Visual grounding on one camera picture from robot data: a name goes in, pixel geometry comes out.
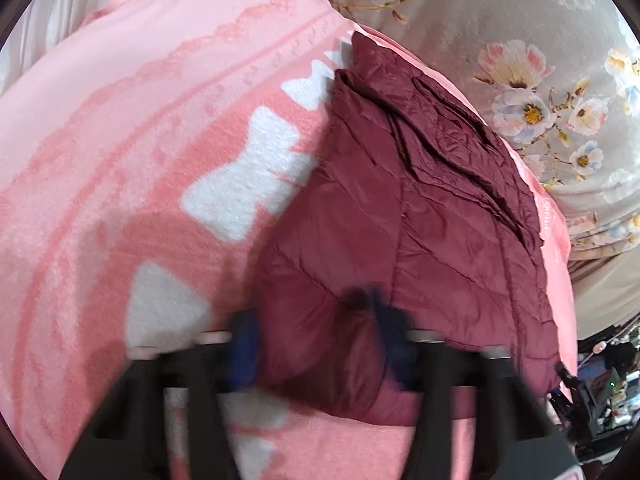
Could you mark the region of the maroon quilted puffer jacket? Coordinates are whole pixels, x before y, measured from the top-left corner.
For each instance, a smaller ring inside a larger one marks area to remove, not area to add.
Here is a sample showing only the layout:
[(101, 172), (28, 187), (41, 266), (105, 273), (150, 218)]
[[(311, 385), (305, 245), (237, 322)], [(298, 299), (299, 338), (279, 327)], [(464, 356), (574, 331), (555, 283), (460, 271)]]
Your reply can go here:
[(409, 426), (369, 304), (503, 346), (537, 396), (559, 385), (533, 192), (498, 136), (435, 79), (363, 34), (332, 86), (320, 162), (262, 248), (258, 382), (368, 424)]

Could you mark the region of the grey floral bed sheet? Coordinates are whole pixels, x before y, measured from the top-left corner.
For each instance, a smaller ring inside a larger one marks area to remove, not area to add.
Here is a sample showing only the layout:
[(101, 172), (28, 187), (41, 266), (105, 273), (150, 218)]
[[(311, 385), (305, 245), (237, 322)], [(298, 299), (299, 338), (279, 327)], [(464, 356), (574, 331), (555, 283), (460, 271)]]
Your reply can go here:
[(559, 205), (577, 260), (639, 243), (639, 43), (612, 0), (329, 0), (444, 74)]

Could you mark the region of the silver satin curtain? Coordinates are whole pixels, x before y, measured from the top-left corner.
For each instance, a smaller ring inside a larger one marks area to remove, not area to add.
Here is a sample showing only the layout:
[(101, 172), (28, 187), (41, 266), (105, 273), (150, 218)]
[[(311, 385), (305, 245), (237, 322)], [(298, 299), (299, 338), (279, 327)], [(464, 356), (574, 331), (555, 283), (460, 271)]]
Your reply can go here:
[(32, 0), (1, 48), (1, 89), (8, 90), (48, 51), (110, 0)]

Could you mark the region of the beige fabric bed side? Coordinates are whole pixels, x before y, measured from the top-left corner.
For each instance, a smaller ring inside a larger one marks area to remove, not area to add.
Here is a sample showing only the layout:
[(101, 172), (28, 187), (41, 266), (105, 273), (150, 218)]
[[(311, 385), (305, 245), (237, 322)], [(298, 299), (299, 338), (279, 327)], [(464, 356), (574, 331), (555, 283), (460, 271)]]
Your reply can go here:
[(587, 339), (639, 313), (639, 247), (613, 257), (572, 261), (577, 335)]

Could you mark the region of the pink fleece blanket white bows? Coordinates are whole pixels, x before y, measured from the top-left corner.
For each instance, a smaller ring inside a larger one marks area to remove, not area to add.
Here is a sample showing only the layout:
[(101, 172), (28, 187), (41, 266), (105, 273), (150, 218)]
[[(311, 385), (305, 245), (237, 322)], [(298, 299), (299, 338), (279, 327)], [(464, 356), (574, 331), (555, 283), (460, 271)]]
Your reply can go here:
[(237, 307), (356, 26), (326, 0), (112, 0), (1, 98), (1, 413), (47, 478), (128, 351)]

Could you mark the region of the cluttered dark equipment pile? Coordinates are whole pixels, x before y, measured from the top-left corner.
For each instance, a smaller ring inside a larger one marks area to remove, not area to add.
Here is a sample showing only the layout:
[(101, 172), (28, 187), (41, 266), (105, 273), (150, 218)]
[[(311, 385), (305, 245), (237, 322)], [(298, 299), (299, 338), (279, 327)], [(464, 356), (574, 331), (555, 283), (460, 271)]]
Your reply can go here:
[(556, 372), (549, 401), (578, 462), (610, 462), (639, 425), (639, 319), (579, 341), (577, 372)]

